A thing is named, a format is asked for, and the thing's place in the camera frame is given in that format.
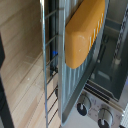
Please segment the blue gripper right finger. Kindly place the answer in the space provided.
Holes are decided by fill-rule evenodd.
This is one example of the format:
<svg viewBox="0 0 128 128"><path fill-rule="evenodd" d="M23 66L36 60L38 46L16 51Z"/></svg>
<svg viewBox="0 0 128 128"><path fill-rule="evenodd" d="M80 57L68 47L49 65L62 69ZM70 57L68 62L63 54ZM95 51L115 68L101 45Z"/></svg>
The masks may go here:
<svg viewBox="0 0 128 128"><path fill-rule="evenodd" d="M55 55L57 55L58 52L57 51L52 51L52 57L54 57Z"/></svg>

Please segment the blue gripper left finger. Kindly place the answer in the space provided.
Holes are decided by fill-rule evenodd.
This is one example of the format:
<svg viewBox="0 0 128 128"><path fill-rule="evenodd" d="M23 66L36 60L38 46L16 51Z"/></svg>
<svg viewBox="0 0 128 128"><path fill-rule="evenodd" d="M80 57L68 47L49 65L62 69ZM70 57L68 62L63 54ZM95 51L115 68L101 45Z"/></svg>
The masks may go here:
<svg viewBox="0 0 128 128"><path fill-rule="evenodd" d="M14 128L14 124L6 100L1 78L0 78L0 118L2 120L4 128Z"/></svg>

